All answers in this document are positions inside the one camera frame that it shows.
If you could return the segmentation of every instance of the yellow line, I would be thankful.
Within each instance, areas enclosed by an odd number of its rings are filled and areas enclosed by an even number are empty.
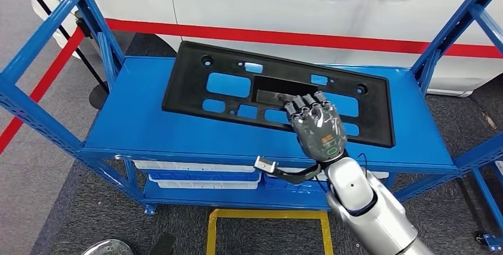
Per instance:
[[[209,215],[206,255],[215,255],[217,246],[217,218],[293,218],[319,219],[325,255],[333,255],[332,237],[327,212],[322,211],[267,211],[257,209],[215,209]]]
[[[319,219],[320,211],[267,211],[260,209],[216,209],[219,218],[295,218]]]
[[[209,214],[208,241],[206,242],[206,255],[215,255],[217,247],[217,217],[219,209]]]
[[[321,223],[321,234],[323,235],[323,249],[325,250],[325,255],[333,255],[332,236],[330,236],[329,217],[327,216],[327,212],[321,212],[321,213],[322,215],[320,217],[320,223]]]

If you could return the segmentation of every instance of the red line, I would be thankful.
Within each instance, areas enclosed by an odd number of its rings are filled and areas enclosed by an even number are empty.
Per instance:
[[[200,37],[204,39],[235,40],[240,42],[288,44],[293,46],[315,46],[334,49],[372,50],[421,54],[428,42],[411,40],[372,39],[368,37],[328,36],[324,34],[288,33],[280,31],[246,30],[242,28],[206,27],[201,25],[178,25],[139,21],[107,19],[112,30],[132,31],[149,34]],[[471,58],[503,58],[494,46],[476,44],[454,44],[445,53],[448,56]]]
[[[50,85],[58,74],[61,72],[61,69],[65,66],[66,62],[72,56],[72,53],[77,49],[80,42],[84,38],[84,33],[80,30],[79,27],[75,30],[74,34],[70,37],[65,47],[59,52],[58,56],[54,59],[49,69],[46,71],[44,76],[40,79],[39,83],[35,86],[33,91],[30,94],[30,98],[38,103],[42,96],[47,92]],[[0,154],[5,150],[9,142],[14,138],[14,135],[18,132],[19,128],[22,125],[22,121],[17,117],[12,118],[9,125],[5,128],[2,135],[0,135]]]

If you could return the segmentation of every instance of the shelf tier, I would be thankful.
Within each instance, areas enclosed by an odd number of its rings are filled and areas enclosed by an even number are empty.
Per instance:
[[[173,62],[173,58],[126,57],[81,153],[229,165],[253,165],[262,155],[279,161],[280,167],[312,165],[293,133],[162,111]],[[456,169],[408,68],[332,67],[386,77],[390,83],[396,146],[348,143],[351,156],[364,153],[373,171],[445,174]],[[363,157],[357,160],[364,164]]]

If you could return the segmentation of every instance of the black pole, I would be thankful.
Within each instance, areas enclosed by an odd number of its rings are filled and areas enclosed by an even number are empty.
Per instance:
[[[40,6],[44,9],[44,11],[47,13],[47,15],[50,15],[51,13],[51,10],[49,9],[49,7],[47,7],[47,4],[44,2],[44,0],[37,0],[37,2],[40,4]],[[68,32],[63,28],[62,25],[60,25],[58,27],[59,31],[63,34],[63,36],[66,38],[66,40],[70,39],[70,35],[68,34]],[[101,87],[103,88],[103,90],[108,94],[110,91],[109,91],[109,88],[108,86],[103,82],[103,80],[101,80],[100,76],[98,75],[98,73],[96,73],[96,71],[94,70],[94,68],[91,66],[91,64],[89,63],[89,61],[87,60],[87,58],[85,58],[84,54],[82,53],[82,51],[80,51],[79,48],[75,49],[75,52],[77,53],[77,55],[80,57],[80,59],[82,60],[82,62],[84,63],[85,67],[87,67],[87,69],[89,69],[89,71],[91,72],[91,74],[94,76],[94,78],[96,79],[96,81],[98,81],[98,83],[101,85]]]

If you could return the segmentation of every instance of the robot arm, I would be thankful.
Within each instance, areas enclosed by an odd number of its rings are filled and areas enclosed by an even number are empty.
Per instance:
[[[336,108],[323,93],[296,96],[285,105],[290,124],[304,153],[316,165],[289,174],[276,162],[257,157],[255,166],[298,184],[323,170],[330,190],[327,201],[334,214],[346,224],[372,255],[433,255],[417,237],[405,209],[391,192],[345,151],[346,133]]]
[[[326,195],[330,208],[367,252],[433,255],[417,237],[402,204],[371,172],[345,157],[329,165],[325,173],[331,182]]]

